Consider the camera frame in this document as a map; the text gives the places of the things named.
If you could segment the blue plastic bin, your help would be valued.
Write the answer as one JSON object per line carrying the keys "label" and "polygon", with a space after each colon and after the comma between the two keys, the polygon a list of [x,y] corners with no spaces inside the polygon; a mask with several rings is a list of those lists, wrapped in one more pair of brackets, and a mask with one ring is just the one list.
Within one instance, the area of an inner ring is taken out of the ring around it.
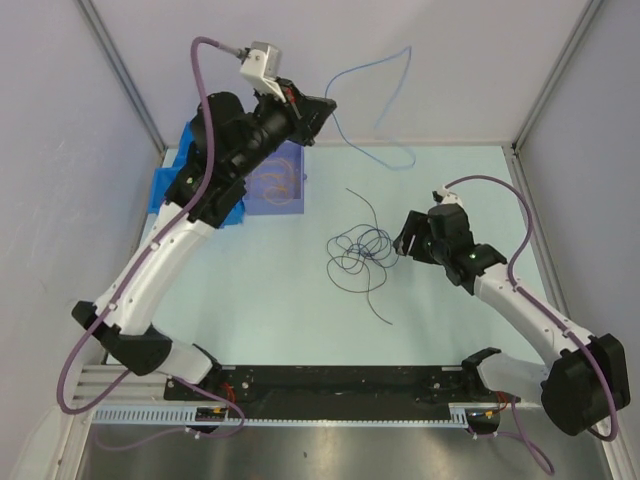
{"label": "blue plastic bin", "polygon": [[174,160],[175,167],[182,168],[186,164],[188,155],[189,155],[189,150],[193,142],[194,142],[194,136],[191,130],[191,122],[187,121],[182,131],[179,146],[178,146],[178,152]]}
{"label": "blue plastic bin", "polygon": [[[157,214],[161,205],[165,200],[165,194],[176,179],[180,167],[161,167],[154,171],[150,195],[147,204],[148,214]],[[222,226],[240,225],[244,221],[245,206],[244,202],[240,200],[230,211],[226,219],[223,221]]]}

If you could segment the lavender plastic tray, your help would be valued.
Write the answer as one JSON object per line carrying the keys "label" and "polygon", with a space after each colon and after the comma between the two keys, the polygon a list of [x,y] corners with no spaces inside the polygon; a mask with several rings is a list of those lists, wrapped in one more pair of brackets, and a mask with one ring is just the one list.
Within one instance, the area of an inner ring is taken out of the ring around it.
{"label": "lavender plastic tray", "polygon": [[304,149],[285,142],[246,178],[245,213],[303,214],[305,180]]}

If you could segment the rear blue plastic bin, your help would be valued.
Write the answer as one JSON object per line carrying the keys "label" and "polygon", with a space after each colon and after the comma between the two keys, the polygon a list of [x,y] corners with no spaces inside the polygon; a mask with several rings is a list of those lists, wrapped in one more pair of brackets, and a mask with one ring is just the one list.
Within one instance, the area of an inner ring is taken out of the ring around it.
{"label": "rear blue plastic bin", "polygon": [[189,150],[193,142],[194,142],[194,136],[191,130],[191,122],[187,121],[182,131],[179,146],[178,146],[178,152],[174,160],[175,167],[182,168],[186,164],[188,155],[189,155]]}

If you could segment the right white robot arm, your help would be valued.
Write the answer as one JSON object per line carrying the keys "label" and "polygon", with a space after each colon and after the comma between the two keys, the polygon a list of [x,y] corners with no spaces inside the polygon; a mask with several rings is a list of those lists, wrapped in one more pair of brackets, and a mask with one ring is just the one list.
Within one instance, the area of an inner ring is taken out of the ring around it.
{"label": "right white robot arm", "polygon": [[540,405],[562,432],[576,436],[630,403],[625,350],[611,334],[597,336],[528,292],[494,247],[475,242],[465,210],[456,203],[428,212],[412,210],[393,242],[396,253],[438,265],[463,288],[512,325],[540,362],[513,358],[496,348],[470,357],[463,393],[484,401],[495,391]]}

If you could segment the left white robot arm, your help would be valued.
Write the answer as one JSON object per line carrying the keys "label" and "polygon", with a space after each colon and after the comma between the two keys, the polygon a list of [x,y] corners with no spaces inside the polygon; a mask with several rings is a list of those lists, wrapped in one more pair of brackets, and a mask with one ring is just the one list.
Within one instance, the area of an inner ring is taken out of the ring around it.
{"label": "left white robot arm", "polygon": [[73,318],[138,376],[160,372],[186,381],[197,398],[221,387],[217,361],[204,349],[161,333],[155,311],[189,257],[219,229],[246,193],[246,179],[283,143],[310,146],[335,100],[306,96],[279,78],[284,98],[260,94],[251,112],[230,92],[208,96],[190,127],[194,145],[167,189],[152,230],[112,286],[80,301]]}

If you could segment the front blue plastic bin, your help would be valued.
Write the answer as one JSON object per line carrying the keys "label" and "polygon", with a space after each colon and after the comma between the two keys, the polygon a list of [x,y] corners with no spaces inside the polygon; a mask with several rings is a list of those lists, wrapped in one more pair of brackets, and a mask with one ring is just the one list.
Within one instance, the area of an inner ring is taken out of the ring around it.
{"label": "front blue plastic bin", "polygon": [[[165,194],[176,179],[180,167],[161,167],[154,171],[150,195],[147,204],[148,214],[157,214],[161,205],[165,200]],[[240,225],[244,221],[245,206],[244,202],[240,200],[230,211],[226,219],[223,221],[222,226]]]}

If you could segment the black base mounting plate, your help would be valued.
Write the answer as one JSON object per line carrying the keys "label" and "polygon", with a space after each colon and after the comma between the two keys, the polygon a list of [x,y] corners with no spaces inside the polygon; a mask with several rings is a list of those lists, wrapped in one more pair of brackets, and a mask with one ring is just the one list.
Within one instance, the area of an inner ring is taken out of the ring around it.
{"label": "black base mounting plate", "polygon": [[250,420],[445,420],[450,404],[511,400],[460,366],[224,366],[199,387]]}

